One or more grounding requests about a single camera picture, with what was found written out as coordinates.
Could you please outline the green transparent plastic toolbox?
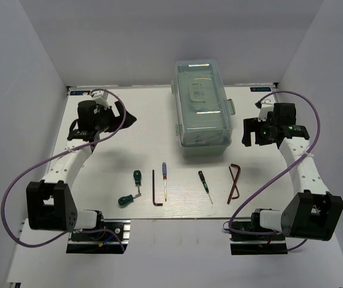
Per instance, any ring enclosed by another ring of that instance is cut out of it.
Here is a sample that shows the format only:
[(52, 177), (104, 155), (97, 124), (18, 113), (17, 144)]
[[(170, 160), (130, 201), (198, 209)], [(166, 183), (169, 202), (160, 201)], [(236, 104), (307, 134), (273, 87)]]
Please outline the green transparent plastic toolbox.
[(216, 60), (177, 61), (171, 88), (183, 157), (222, 155), (232, 142), (235, 107)]

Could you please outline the green stubby screwdriver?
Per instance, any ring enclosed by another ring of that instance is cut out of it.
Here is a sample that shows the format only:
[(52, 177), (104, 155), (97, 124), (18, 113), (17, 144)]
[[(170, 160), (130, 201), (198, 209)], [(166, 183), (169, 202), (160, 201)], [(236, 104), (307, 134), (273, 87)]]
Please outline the green stubby screwdriver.
[(131, 204), (136, 198), (141, 197), (142, 194), (138, 193), (136, 195), (129, 194), (128, 196), (123, 196), (118, 199), (118, 205), (122, 208)]
[(138, 189), (138, 193), (140, 194), (140, 186), (141, 186), (141, 182), (142, 182), (142, 174), (141, 174), (141, 171), (140, 170), (135, 170), (133, 172), (133, 178), (134, 178), (134, 181), (135, 181), (135, 185)]

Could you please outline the black green precision screwdriver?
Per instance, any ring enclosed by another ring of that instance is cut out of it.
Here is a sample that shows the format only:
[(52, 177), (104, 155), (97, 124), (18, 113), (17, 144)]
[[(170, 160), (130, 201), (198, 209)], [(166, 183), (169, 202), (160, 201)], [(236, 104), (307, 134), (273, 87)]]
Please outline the black green precision screwdriver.
[(210, 196), (210, 191), (209, 191), (207, 182), (206, 182), (204, 174), (203, 174), (203, 172), (201, 170), (198, 172), (198, 176), (199, 176), (199, 178), (200, 178), (200, 180), (201, 180), (201, 182), (203, 184), (205, 192), (207, 193), (207, 195), (208, 195), (208, 197), (210, 199), (211, 204), (213, 204), (213, 201), (212, 201), (211, 196)]

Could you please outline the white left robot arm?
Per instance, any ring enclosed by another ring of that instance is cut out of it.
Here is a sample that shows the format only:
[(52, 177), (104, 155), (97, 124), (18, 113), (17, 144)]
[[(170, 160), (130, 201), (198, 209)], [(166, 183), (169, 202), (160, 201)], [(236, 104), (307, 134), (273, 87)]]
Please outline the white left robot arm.
[(66, 232), (85, 229), (92, 239), (105, 235), (106, 225), (100, 221), (101, 213), (77, 209), (71, 187), (83, 164), (94, 152), (100, 135), (128, 128), (136, 122), (136, 117), (124, 111), (119, 101), (115, 106), (118, 115), (105, 100), (79, 102), (78, 117), (71, 123), (67, 137), (66, 154), (59, 157), (40, 181), (30, 182), (26, 188), (30, 228)]

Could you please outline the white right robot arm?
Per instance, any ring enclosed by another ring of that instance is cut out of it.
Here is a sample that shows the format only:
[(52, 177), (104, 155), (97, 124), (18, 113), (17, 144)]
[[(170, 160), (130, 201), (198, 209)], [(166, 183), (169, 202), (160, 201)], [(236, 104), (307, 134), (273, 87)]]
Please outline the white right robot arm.
[(258, 209), (250, 224), (251, 234), (264, 239), (272, 230), (284, 236), (328, 241), (343, 210), (343, 201), (330, 193), (321, 179), (314, 159), (307, 152), (310, 146), (306, 127), (296, 124), (293, 103), (257, 103), (260, 114), (243, 121), (244, 146), (253, 143), (275, 144), (287, 165), (294, 198), (283, 211)]

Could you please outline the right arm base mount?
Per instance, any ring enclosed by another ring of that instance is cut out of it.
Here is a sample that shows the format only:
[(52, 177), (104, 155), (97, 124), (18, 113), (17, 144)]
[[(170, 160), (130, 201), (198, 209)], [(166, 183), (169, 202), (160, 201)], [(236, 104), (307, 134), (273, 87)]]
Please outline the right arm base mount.
[[(231, 227), (248, 232), (272, 232), (260, 226), (260, 209), (256, 209), (249, 220), (234, 220)], [(224, 231), (230, 234), (230, 249), (233, 256), (279, 255), (287, 254), (285, 237), (277, 235), (246, 235), (231, 232), (228, 221), (223, 224)]]

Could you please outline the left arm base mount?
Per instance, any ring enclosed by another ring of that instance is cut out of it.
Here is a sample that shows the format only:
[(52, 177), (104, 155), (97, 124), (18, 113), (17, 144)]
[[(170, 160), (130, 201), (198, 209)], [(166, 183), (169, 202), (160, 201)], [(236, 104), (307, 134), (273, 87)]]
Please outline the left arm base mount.
[(130, 220), (102, 220), (101, 231), (75, 232), (68, 237), (67, 254), (123, 254), (130, 239)]

